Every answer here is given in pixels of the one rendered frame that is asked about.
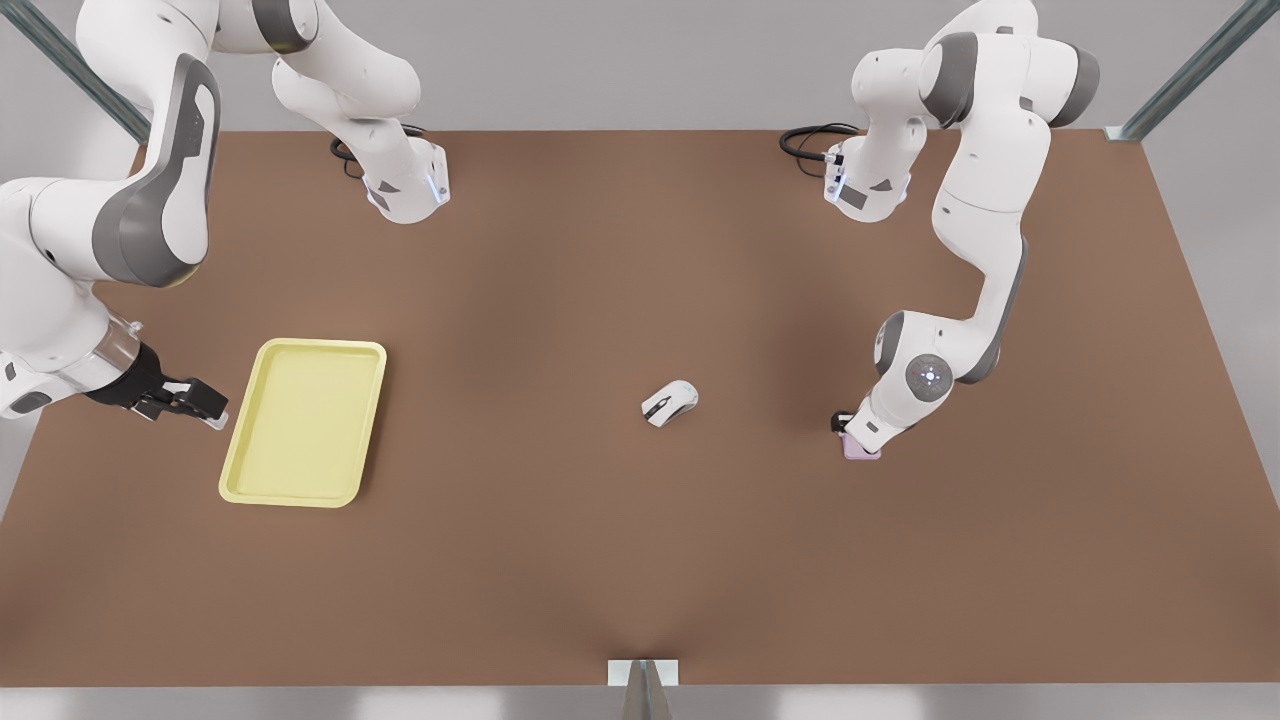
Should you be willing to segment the yellow rectangular tray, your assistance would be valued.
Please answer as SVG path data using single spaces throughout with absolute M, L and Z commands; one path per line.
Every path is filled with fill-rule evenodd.
M 387 351 L 275 338 L 255 359 L 219 480 L 232 503 L 339 509 L 358 493 Z

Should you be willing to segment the white computer mouse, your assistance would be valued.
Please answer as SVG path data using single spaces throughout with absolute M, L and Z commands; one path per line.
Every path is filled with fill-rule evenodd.
M 641 402 L 645 420 L 662 428 L 672 419 L 694 409 L 698 404 L 696 388 L 686 380 L 672 380 Z

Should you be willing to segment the silver frame post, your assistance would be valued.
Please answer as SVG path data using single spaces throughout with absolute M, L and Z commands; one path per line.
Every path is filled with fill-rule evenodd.
M 31 0 L 0 0 L 0 15 L 4 15 L 138 145 L 148 142 L 150 120 L 90 68 L 79 49 Z
M 1245 0 L 1128 120 L 1106 127 L 1106 140 L 1143 141 L 1279 12 L 1280 0 Z
M 677 684 L 675 659 L 608 661 L 608 685 L 625 688 L 621 720 L 673 720 L 666 688 Z

